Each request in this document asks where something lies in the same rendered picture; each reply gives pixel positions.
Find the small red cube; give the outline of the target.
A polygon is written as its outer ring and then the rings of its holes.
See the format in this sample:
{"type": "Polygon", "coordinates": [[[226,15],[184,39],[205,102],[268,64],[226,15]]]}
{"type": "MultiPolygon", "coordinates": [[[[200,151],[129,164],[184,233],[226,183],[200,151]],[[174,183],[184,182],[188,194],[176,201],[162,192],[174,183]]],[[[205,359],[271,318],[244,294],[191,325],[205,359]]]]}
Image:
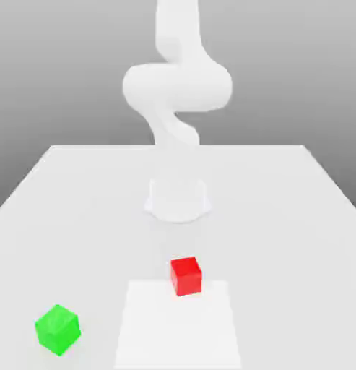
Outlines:
{"type": "Polygon", "coordinates": [[[196,257],[171,260],[170,276],[177,296],[201,292],[202,271],[196,257]]]}

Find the small green cube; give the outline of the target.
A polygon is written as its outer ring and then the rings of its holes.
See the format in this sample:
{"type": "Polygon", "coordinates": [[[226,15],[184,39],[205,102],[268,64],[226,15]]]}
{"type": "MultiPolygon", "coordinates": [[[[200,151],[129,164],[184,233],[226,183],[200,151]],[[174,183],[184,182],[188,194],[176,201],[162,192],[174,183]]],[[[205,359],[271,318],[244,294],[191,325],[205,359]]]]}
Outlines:
{"type": "Polygon", "coordinates": [[[38,342],[50,352],[62,356],[81,336],[79,317],[56,304],[35,321],[38,342]]]}

